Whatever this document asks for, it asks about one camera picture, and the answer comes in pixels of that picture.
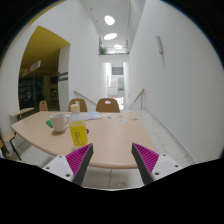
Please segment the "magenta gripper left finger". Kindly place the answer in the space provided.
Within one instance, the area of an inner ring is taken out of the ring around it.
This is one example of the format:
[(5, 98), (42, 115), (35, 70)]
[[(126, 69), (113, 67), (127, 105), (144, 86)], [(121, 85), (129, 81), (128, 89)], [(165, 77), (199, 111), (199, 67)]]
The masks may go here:
[(56, 156), (44, 170), (81, 186), (92, 155), (93, 144), (88, 144), (66, 156)]

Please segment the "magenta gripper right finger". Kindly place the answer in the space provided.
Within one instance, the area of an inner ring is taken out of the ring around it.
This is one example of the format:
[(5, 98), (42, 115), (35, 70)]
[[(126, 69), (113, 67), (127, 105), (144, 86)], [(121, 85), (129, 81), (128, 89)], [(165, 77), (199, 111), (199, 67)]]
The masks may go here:
[(158, 154), (137, 143), (132, 144), (132, 155), (145, 185), (182, 169), (182, 166), (168, 154)]

